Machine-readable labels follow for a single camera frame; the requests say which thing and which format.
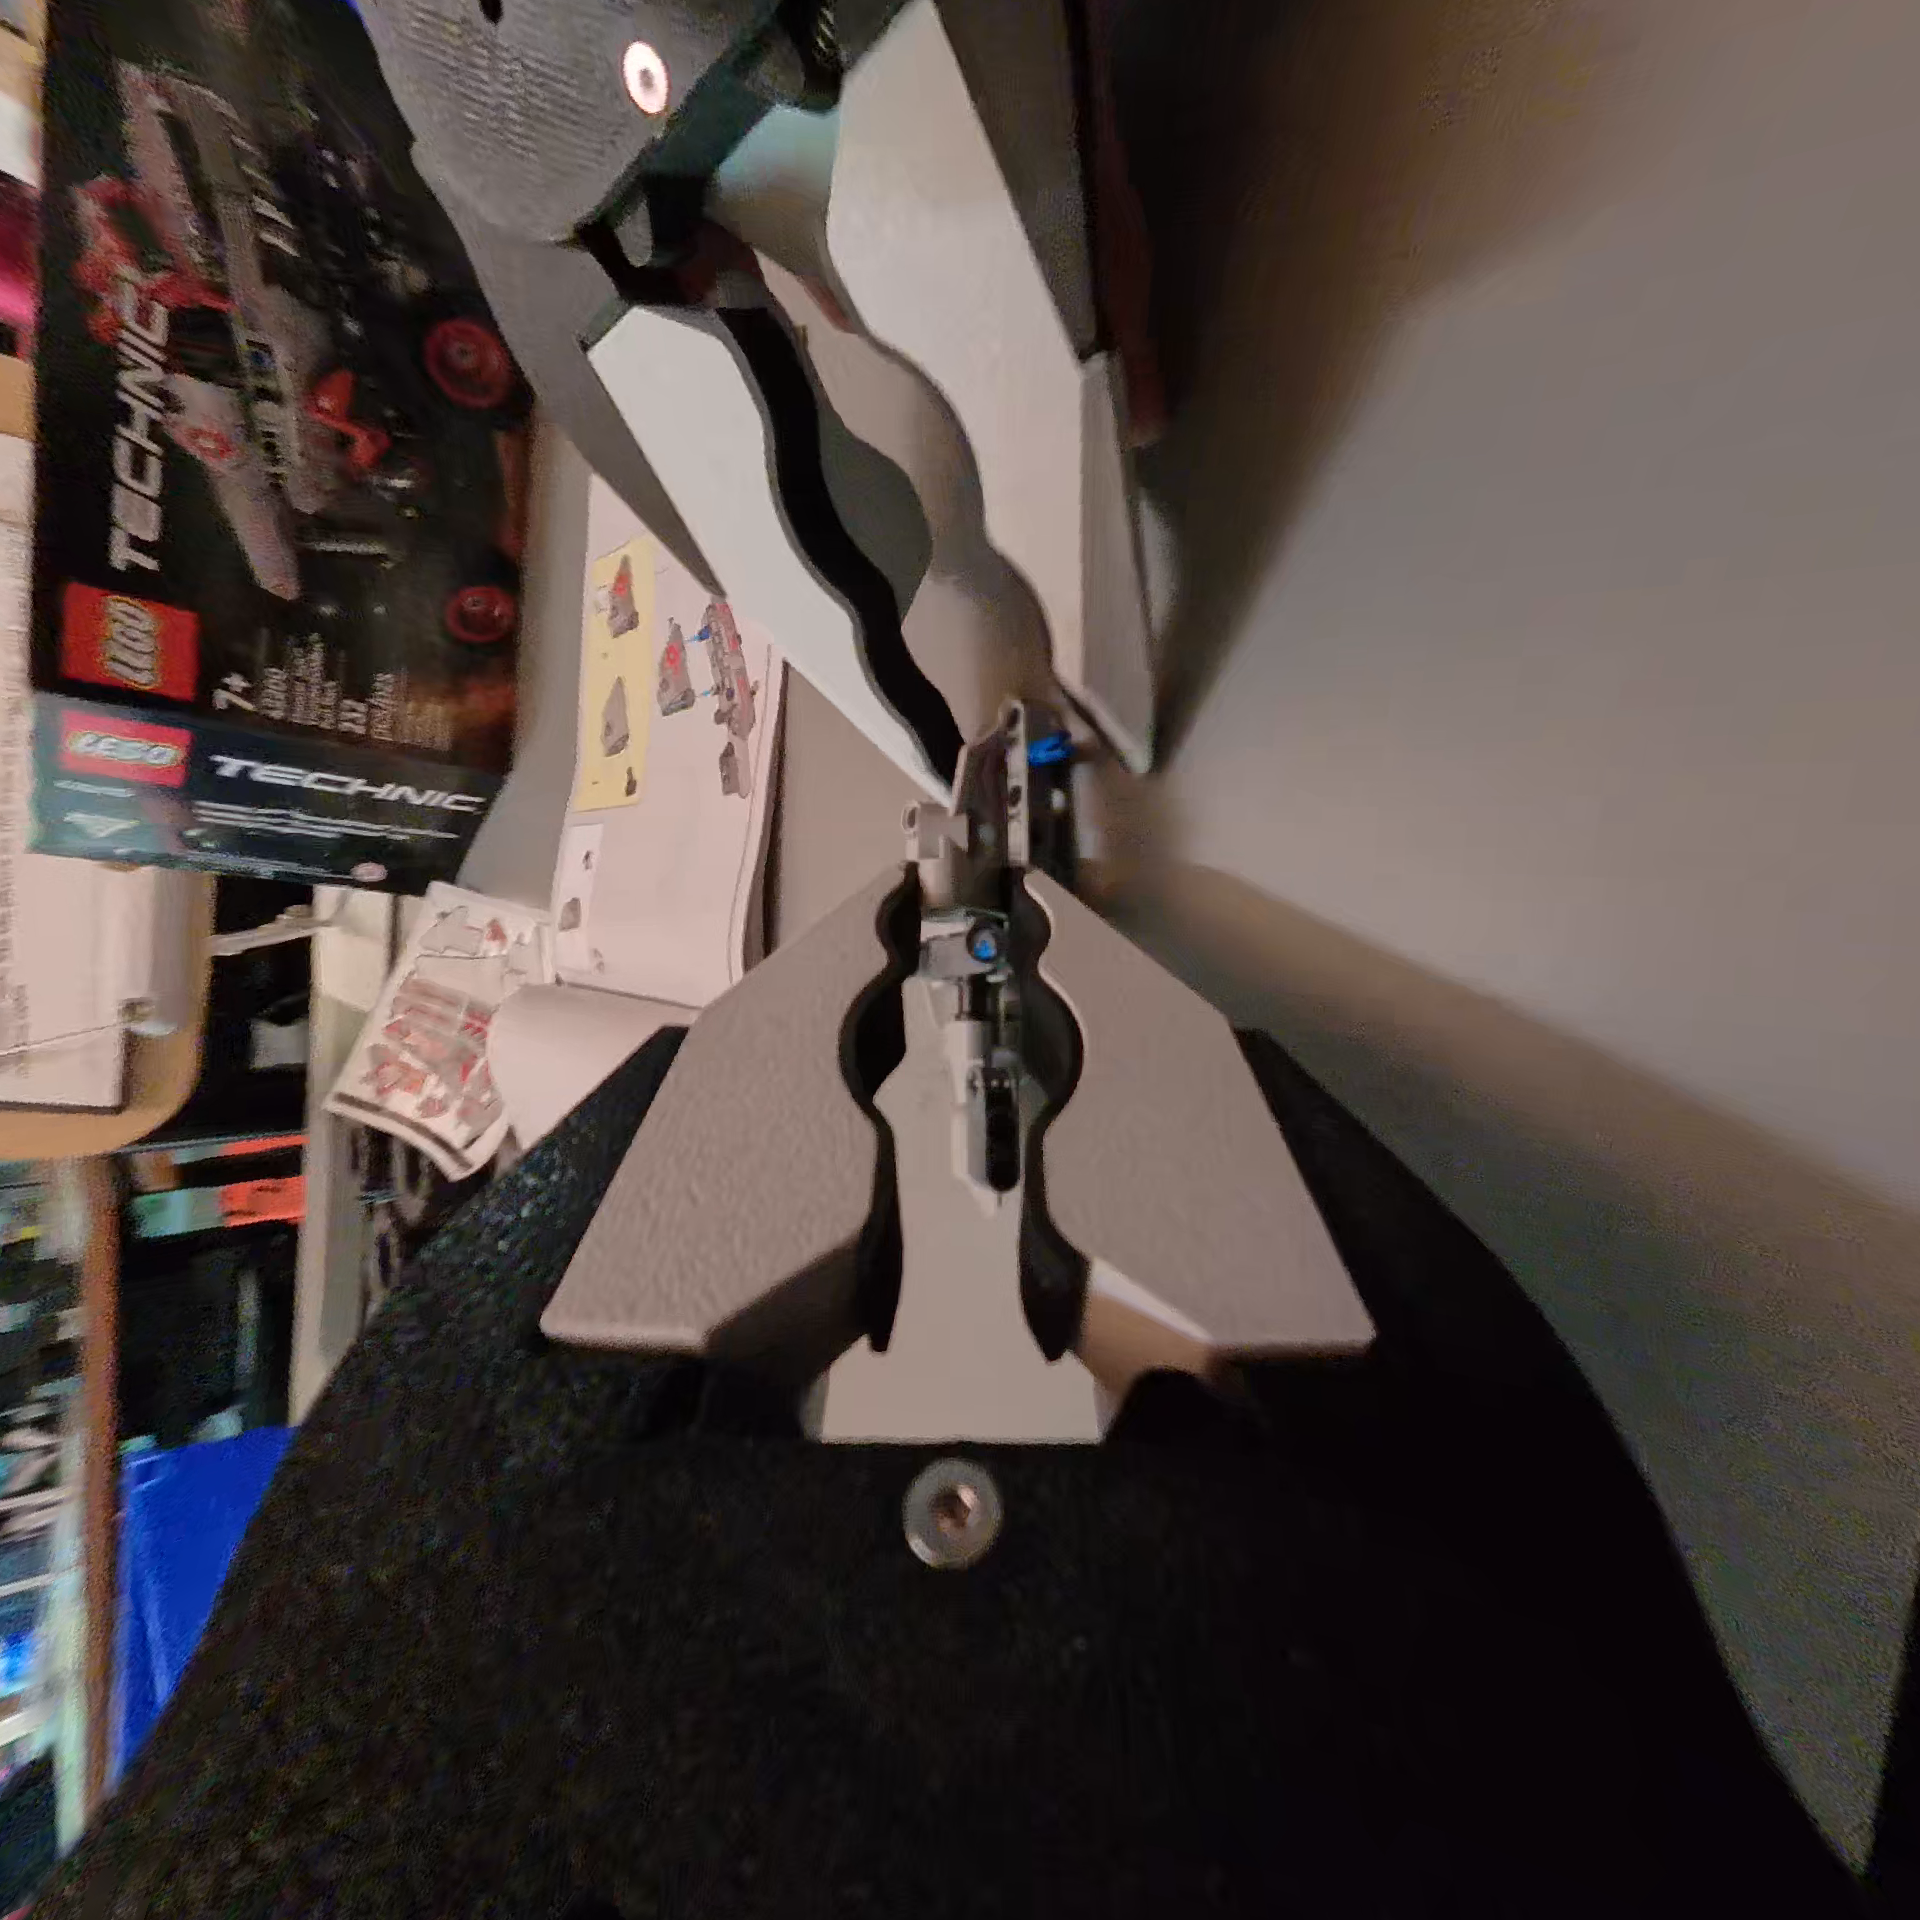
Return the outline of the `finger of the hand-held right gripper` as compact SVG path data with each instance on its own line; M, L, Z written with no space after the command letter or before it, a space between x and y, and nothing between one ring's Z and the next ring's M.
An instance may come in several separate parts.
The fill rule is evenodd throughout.
M929 387L1051 676L1157 758L1136 448L1163 425L1108 4L785 4L832 105L768 110L707 208Z
M934 800L963 753L906 642L931 530L846 427L777 305L633 305L587 350L737 614Z

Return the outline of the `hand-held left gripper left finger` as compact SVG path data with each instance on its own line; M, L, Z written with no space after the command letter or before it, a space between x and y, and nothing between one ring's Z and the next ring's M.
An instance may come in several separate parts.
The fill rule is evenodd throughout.
M902 1291L897 1131L921 884L883 869L684 1034L541 1310L546 1342L692 1360L825 1433L832 1368Z

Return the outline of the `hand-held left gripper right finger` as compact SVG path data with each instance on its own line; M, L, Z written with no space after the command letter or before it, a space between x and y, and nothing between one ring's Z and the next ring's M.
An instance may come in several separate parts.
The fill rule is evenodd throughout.
M1368 1354L1376 1318L1228 1018L1053 877L1021 893L1028 1008L1065 1025L1021 1190L1044 1355L1074 1355L1115 1412L1148 1377Z

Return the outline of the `grey toy brick assembly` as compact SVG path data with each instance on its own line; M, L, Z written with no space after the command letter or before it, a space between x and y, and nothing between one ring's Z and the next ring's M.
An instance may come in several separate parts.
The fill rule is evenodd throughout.
M1025 1179L1033 1112L1025 1060L1025 1008L1009 913L924 898L916 984L933 1019L952 1098L952 1165L995 1214Z

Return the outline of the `red sticker sheet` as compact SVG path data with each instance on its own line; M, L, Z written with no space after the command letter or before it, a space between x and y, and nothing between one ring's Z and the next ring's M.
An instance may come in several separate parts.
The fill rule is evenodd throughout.
M436 880L326 1089L326 1116L414 1147L452 1182L509 1131L492 1066L501 1010L557 979L544 908Z

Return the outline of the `toy instruction booklet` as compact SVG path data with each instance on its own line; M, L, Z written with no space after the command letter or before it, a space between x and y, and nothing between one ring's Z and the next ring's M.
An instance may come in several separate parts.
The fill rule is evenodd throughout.
M785 661L590 482L557 981L702 1010L764 955Z

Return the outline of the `black toy set box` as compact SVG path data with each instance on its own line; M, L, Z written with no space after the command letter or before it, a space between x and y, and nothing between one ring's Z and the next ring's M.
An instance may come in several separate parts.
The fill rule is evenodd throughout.
M355 4L49 4L32 848L418 896L512 766L531 389Z

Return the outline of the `blue bin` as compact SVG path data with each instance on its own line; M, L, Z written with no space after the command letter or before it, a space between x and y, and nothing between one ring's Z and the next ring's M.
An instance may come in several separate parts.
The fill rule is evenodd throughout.
M122 1462L108 1785L116 1788L202 1644L294 1432L258 1427Z

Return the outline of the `cardboard box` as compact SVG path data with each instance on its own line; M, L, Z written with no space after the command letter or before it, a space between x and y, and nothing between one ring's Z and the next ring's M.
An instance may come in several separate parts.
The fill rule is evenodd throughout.
M5 856L2 1158L98 1158L202 1077L210 877Z

